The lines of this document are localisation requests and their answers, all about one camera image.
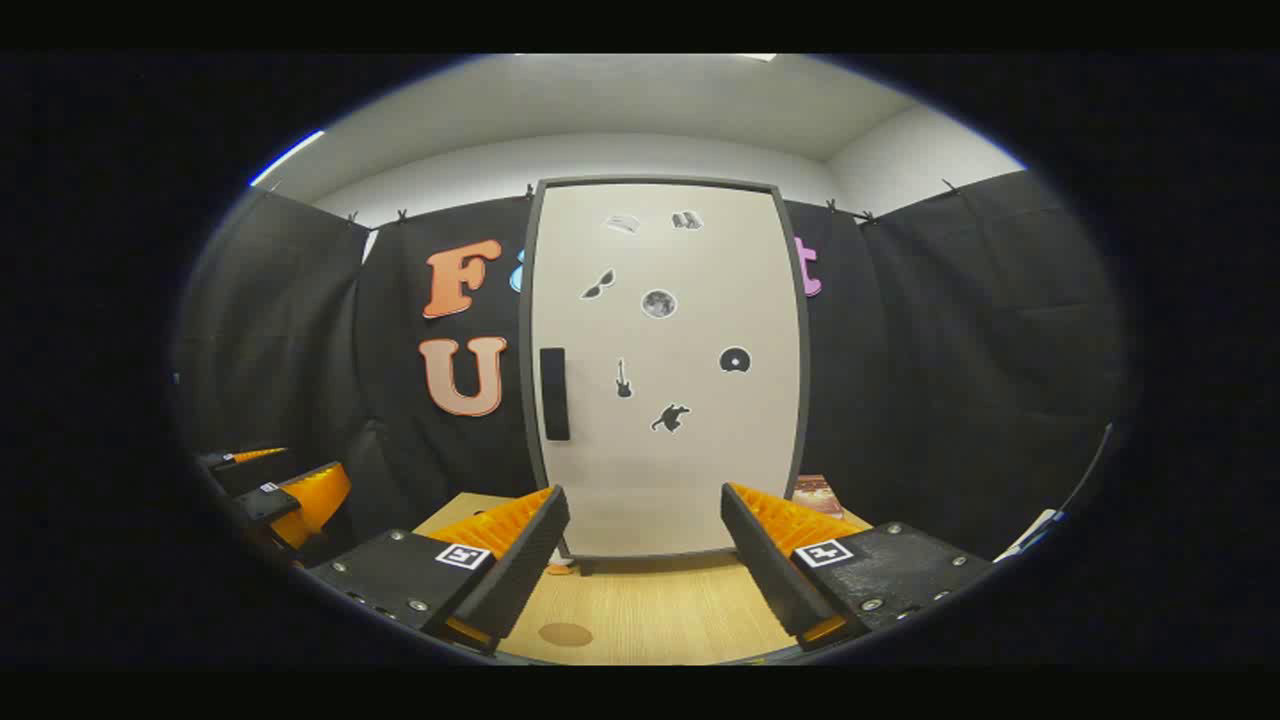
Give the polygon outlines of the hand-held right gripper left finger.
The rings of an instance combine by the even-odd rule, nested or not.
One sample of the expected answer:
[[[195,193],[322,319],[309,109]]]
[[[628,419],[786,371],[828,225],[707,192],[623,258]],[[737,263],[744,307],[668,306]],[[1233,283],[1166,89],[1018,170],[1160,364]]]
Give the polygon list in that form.
[[[552,486],[431,534],[385,530],[307,571],[410,632],[492,655],[515,629],[568,523],[566,493]]]

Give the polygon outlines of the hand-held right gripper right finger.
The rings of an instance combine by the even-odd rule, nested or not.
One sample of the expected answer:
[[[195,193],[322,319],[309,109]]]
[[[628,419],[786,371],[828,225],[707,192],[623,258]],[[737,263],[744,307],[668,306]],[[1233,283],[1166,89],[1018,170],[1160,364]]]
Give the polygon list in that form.
[[[736,483],[719,505],[739,561],[804,651],[905,623],[993,568],[901,521],[863,527]]]

